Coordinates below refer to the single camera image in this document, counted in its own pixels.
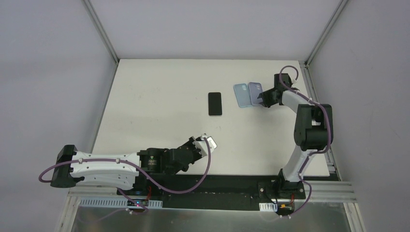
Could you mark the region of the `purple phone case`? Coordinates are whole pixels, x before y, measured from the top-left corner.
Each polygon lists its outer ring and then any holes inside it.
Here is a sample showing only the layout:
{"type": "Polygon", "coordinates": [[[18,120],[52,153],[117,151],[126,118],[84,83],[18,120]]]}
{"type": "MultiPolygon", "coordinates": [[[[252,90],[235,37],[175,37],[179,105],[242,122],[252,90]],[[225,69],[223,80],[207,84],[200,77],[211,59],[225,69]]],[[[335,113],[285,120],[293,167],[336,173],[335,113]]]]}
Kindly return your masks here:
{"type": "Polygon", "coordinates": [[[248,89],[252,106],[259,106],[263,102],[259,95],[263,92],[262,84],[258,82],[249,82],[248,89]]]}

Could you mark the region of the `light blue phone case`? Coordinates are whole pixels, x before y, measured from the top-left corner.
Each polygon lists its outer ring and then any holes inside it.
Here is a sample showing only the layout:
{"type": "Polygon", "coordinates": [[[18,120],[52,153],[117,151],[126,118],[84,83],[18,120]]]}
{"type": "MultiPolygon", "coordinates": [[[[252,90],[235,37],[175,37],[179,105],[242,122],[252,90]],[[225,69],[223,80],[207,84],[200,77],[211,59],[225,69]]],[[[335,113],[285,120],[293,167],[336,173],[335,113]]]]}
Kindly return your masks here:
{"type": "Polygon", "coordinates": [[[248,86],[244,83],[235,84],[233,86],[234,94],[237,100],[237,104],[240,108],[251,107],[251,99],[248,90],[248,86]]]}

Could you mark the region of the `black smartphone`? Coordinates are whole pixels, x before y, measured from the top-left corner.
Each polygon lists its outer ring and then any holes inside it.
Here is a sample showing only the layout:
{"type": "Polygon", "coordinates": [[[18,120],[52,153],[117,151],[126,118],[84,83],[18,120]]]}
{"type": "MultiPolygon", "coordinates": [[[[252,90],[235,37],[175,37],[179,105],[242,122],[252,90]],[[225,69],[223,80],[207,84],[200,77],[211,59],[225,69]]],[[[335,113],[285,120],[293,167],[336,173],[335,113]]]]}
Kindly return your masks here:
{"type": "Polygon", "coordinates": [[[222,99],[220,92],[208,93],[208,115],[222,116],[222,99]]]}

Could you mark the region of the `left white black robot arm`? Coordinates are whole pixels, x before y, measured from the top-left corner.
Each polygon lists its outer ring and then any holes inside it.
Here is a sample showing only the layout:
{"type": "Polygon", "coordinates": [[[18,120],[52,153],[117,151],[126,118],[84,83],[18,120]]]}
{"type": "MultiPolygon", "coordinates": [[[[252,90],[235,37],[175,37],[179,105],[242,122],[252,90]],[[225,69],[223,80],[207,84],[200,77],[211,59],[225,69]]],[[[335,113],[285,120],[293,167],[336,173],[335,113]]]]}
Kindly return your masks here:
{"type": "Polygon", "coordinates": [[[130,190],[135,195],[147,191],[148,180],[156,175],[186,172],[191,164],[209,156],[217,148],[211,136],[194,138],[177,148],[148,148],[129,154],[101,155],[81,152],[65,145],[51,167],[50,186],[73,188],[78,183],[130,190]]]}

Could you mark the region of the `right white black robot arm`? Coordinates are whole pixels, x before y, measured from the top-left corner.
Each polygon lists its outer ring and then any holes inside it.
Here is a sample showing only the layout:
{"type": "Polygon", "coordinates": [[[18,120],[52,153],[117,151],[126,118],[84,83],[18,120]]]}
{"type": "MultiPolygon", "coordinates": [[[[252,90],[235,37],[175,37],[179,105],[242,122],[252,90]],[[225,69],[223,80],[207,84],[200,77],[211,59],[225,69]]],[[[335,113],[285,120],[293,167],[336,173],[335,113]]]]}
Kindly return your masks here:
{"type": "Polygon", "coordinates": [[[304,199],[305,171],[312,158],[324,152],[333,141],[331,105],[311,100],[292,85],[287,73],[278,73],[274,76],[274,87],[258,96],[263,107],[278,104],[296,114],[293,153],[276,179],[264,186],[264,193],[271,199],[304,199]]]}

